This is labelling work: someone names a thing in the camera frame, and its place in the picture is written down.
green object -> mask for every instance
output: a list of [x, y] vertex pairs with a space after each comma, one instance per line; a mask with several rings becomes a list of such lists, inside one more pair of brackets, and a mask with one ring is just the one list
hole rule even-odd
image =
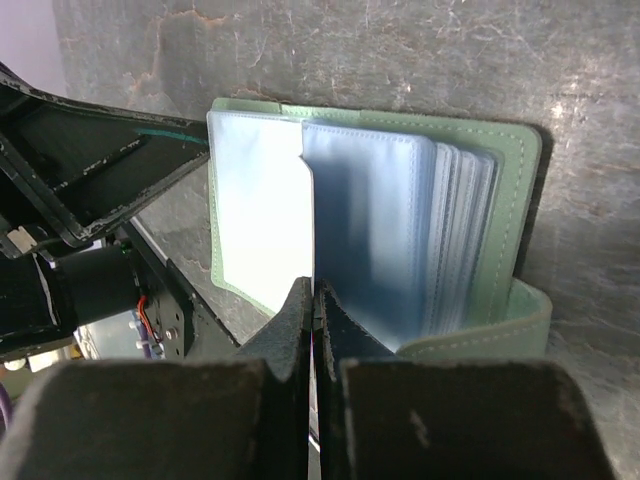
[[[410, 342], [398, 353], [413, 359], [431, 360], [535, 356], [544, 352], [551, 303], [544, 293], [522, 282], [513, 280], [512, 284], [513, 267], [540, 158], [541, 140], [534, 129], [478, 120], [229, 98], [216, 99], [213, 108], [280, 114], [300, 120], [324, 119], [339, 125], [413, 133], [466, 149], [491, 152], [499, 163], [496, 191], [474, 275], [467, 322], [469, 328]], [[210, 184], [212, 263], [215, 265], [212, 281], [224, 286], [222, 262], [215, 261], [221, 256], [216, 227], [215, 182]]]

table surface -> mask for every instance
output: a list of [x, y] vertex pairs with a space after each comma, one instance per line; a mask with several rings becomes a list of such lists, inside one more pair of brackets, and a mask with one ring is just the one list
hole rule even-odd
[[[54, 0], [53, 16], [79, 100], [201, 120], [232, 96], [536, 126], [516, 273], [551, 297], [548, 356], [584, 389], [620, 478], [640, 477], [640, 3]], [[241, 342], [264, 324], [211, 284], [205, 167], [139, 218]]]

purple wire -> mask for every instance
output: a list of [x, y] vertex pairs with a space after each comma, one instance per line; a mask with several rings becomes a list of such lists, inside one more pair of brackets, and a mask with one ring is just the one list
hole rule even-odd
[[149, 334], [147, 333], [147, 329], [142, 322], [138, 320], [135, 313], [132, 312], [132, 314], [138, 328], [138, 333], [140, 334], [140, 340], [142, 340], [142, 353], [144, 353], [144, 358], [153, 358], [151, 356], [151, 347], [149, 347]]
[[11, 423], [11, 418], [13, 416], [13, 404], [11, 403], [11, 397], [2, 383], [0, 383], [0, 411], [2, 412], [4, 428], [6, 430], [9, 428], [9, 424]]

purple cable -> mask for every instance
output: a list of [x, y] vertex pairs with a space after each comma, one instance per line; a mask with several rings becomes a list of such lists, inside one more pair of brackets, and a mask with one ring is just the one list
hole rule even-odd
[[153, 358], [151, 356], [151, 347], [149, 347], [149, 334], [147, 333], [147, 329], [144, 327], [142, 322], [138, 320], [135, 313], [131, 313], [136, 322], [138, 333], [140, 334], [140, 340], [142, 340], [142, 353], [144, 353], [144, 358]]
[[13, 404], [11, 403], [11, 397], [9, 397], [9, 394], [2, 383], [0, 383], [0, 411], [2, 412], [4, 428], [6, 430], [9, 428], [11, 417], [13, 416]]

